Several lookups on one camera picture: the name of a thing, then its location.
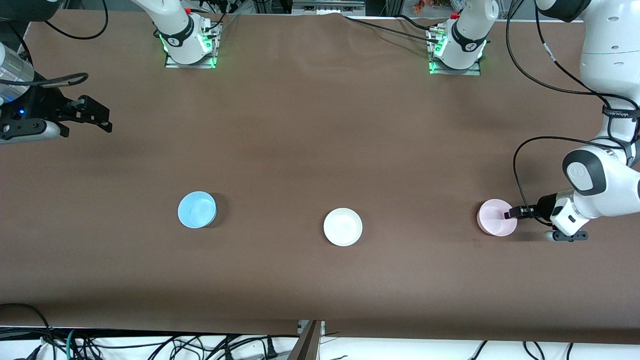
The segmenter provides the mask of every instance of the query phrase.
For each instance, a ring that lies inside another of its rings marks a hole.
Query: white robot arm
[[[164,50],[181,64],[192,64],[213,50],[211,20],[188,12],[180,0],[131,0],[153,20]]]
[[[592,142],[569,152],[564,174],[573,189],[542,197],[536,212],[564,235],[589,220],[640,212],[640,173],[631,168],[637,154],[640,111],[640,0],[536,0],[543,15],[586,25],[580,80],[601,94],[602,128]]]
[[[482,54],[498,12],[495,0],[467,0],[460,17],[444,23],[447,39],[434,55],[452,69],[471,67]]]

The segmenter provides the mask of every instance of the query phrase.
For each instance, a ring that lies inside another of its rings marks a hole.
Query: white floor
[[[99,345],[126,346],[146,343],[160,343],[168,337],[149,338],[102,338]],[[217,345],[223,336],[204,336],[201,338],[206,347]],[[295,344],[295,338],[275,338],[273,344],[277,352],[289,351]],[[0,341],[0,360],[26,358],[40,342],[38,340]],[[373,338],[323,338],[320,346],[320,360],[333,360],[347,356],[345,360],[469,360],[480,341],[467,340],[400,340]],[[566,360],[566,343],[540,343],[546,360]],[[173,346],[165,347],[156,360],[167,360]],[[156,347],[130,349],[102,349],[103,360],[146,360]],[[539,356],[536,347],[529,343],[529,350]],[[258,342],[247,344],[232,352],[234,360],[242,360],[263,353]],[[213,357],[217,360],[222,352]],[[52,359],[51,346],[45,345],[37,360]],[[65,360],[66,355],[58,351],[58,359]],[[531,360],[522,348],[521,342],[489,341],[478,360]],[[640,345],[606,345],[577,343],[571,352],[572,360],[636,360],[640,359]],[[198,360],[192,352],[180,351],[175,360]]]

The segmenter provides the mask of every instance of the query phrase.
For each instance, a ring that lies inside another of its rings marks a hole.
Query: brown table
[[[102,16],[52,22],[89,34]],[[543,29],[577,73],[583,25]],[[109,107],[114,131],[71,124],[67,139],[0,149],[2,302],[85,327],[292,333],[297,319],[322,318],[341,336],[640,338],[637,215],[595,220],[580,243],[547,242],[532,220],[507,238],[476,226],[480,202],[521,203],[520,142],[591,138],[601,121],[597,99],[517,72],[504,23],[480,77],[429,75],[424,44],[340,15],[242,16],[214,70],[164,69],[153,30],[144,13],[117,12],[91,41],[29,30],[36,69],[89,72],[64,93]],[[513,26],[513,46],[532,74],[573,86],[534,24]],[[523,150],[531,201],[568,187],[573,148]],[[178,221],[195,190],[221,203],[217,227]],[[321,232],[341,206],[364,221],[348,248]]]

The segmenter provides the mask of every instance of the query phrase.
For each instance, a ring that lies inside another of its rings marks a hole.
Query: black band
[[[471,40],[469,38],[464,37],[458,31],[458,21],[454,22],[453,26],[451,26],[451,35],[453,36],[453,40],[455,40],[458,44],[460,44],[460,47],[462,47],[462,51],[464,51],[465,53],[472,53],[480,45],[482,45],[482,43],[486,39],[486,35],[483,38],[478,40]]]
[[[162,36],[162,38],[164,39],[164,42],[167,45],[172,47],[180,47],[182,46],[182,43],[188,37],[191,36],[191,34],[193,33],[194,23],[193,23],[193,19],[190,16],[187,16],[187,17],[189,18],[189,24],[187,24],[187,27],[184,28],[184,30],[182,30],[177,34],[168,35],[158,30],[158,32],[160,33],[160,36]]]
[[[602,106],[602,113],[610,118],[619,117],[621,119],[634,119],[640,117],[640,110],[611,109],[606,105]]]
[[[589,6],[591,0],[557,0],[550,8],[538,11],[548,17],[564,22],[574,21],[584,9]]]

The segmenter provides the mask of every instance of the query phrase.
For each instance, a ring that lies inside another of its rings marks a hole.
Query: blue bowl
[[[192,229],[205,227],[216,218],[218,208],[213,196],[205,192],[192,192],[178,205],[178,219]]]

